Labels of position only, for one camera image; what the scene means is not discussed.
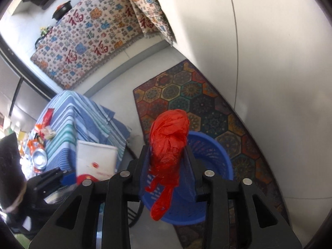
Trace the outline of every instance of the white wall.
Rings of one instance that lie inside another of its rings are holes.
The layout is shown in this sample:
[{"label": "white wall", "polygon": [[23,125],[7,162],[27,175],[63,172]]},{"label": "white wall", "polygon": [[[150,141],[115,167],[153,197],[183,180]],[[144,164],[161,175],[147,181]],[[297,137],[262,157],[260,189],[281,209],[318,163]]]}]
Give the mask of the white wall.
[{"label": "white wall", "polygon": [[[231,0],[159,0],[175,47],[234,105]],[[315,0],[233,0],[235,110],[306,244],[332,207],[332,28]]]},{"label": "white wall", "polygon": [[174,44],[234,106],[236,32],[231,0],[159,0]]},{"label": "white wall", "polygon": [[315,0],[233,0],[235,110],[263,150],[306,244],[332,207],[332,27]]},{"label": "white wall", "polygon": [[[20,76],[0,58],[0,112],[6,117],[9,116],[19,79]],[[30,131],[47,103],[47,100],[23,81],[11,113],[12,124],[25,132]]]}]

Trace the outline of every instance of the colorful patterned rug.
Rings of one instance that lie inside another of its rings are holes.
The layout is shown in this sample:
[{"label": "colorful patterned rug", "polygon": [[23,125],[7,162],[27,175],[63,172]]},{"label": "colorful patterned rug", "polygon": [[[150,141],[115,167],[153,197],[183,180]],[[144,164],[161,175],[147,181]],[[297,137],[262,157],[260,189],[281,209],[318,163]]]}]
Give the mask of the colorful patterned rug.
[{"label": "colorful patterned rug", "polygon": [[[216,139],[227,151],[238,182],[250,178],[288,220],[276,180],[253,138],[234,110],[188,60],[150,79],[133,91],[138,116],[148,143],[150,127],[160,113],[182,109],[190,130]],[[231,248],[236,248],[233,202],[230,201]],[[201,248],[204,223],[174,226],[183,248]]]}]

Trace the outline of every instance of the metal screw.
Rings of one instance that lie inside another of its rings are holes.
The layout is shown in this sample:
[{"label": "metal screw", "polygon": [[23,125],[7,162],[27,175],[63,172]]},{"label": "metal screw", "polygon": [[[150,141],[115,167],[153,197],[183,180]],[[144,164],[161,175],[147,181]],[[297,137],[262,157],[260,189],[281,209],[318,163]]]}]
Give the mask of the metal screw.
[{"label": "metal screw", "polygon": [[215,175],[215,172],[213,170],[207,170],[204,172],[205,176],[213,177]]},{"label": "metal screw", "polygon": [[121,177],[128,177],[130,175],[130,172],[127,170],[123,170],[120,172]]},{"label": "metal screw", "polygon": [[251,185],[251,184],[252,184],[252,180],[249,179],[249,178],[244,178],[244,179],[243,179],[243,183],[244,183],[245,185]]},{"label": "metal screw", "polygon": [[90,179],[85,179],[83,182],[82,182],[83,186],[89,186],[92,184],[92,180]]}]

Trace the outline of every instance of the food package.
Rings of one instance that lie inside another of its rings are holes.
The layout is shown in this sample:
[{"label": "food package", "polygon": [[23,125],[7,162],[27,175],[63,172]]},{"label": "food package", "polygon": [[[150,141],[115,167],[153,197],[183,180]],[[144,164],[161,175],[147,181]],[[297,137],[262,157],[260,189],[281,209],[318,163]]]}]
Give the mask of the food package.
[{"label": "food package", "polygon": [[40,133],[44,136],[44,139],[52,139],[55,137],[56,132],[52,130],[50,126],[46,126],[40,130]]},{"label": "food package", "polygon": [[30,149],[30,155],[31,156],[37,148],[44,149],[44,146],[42,146],[36,138],[33,139],[33,140],[29,140],[27,146]]},{"label": "food package", "polygon": [[51,124],[51,119],[53,116],[53,112],[54,109],[47,109],[44,117],[43,117],[43,121],[42,123],[38,123],[34,126],[34,130],[36,131],[36,133],[39,133],[39,135],[44,138],[44,135],[40,132],[43,128],[45,128],[46,126],[49,126]]}]

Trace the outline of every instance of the stainless steel bowl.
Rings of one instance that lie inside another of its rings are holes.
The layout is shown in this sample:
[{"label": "stainless steel bowl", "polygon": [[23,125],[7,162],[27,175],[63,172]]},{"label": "stainless steel bowl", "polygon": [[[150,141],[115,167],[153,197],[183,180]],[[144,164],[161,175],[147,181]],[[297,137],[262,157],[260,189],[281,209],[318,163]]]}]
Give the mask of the stainless steel bowl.
[{"label": "stainless steel bowl", "polygon": [[44,170],[47,164],[47,154],[46,152],[38,148],[32,154],[32,162],[34,163],[34,167],[39,170]]}]

